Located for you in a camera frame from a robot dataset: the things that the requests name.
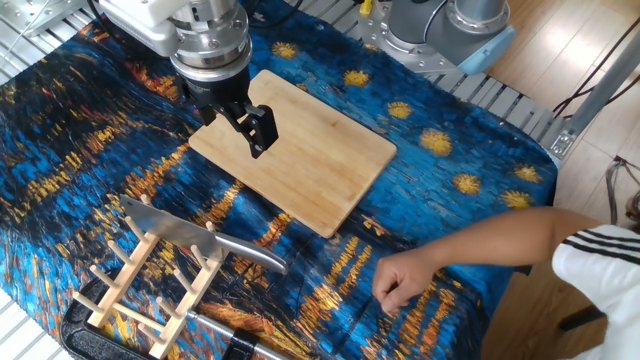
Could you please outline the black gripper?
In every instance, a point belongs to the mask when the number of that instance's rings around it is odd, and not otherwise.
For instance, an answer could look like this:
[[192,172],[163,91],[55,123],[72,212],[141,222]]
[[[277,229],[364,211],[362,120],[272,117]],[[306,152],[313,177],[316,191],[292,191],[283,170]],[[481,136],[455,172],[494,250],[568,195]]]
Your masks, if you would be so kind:
[[251,156],[259,158],[279,138],[273,110],[266,105],[255,106],[249,98],[250,70],[244,66],[234,75],[230,68],[179,70],[181,91],[190,105],[198,107],[204,126],[209,126],[222,114],[233,129],[248,142]]

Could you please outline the person's hand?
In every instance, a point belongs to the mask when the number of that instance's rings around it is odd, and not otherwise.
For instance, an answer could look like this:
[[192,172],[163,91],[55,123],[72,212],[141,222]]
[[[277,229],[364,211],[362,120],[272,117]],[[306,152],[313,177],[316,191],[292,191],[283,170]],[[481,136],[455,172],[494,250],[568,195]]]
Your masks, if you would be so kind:
[[374,273],[373,296],[385,313],[394,314],[422,293],[441,267],[439,254],[429,246],[384,257]]

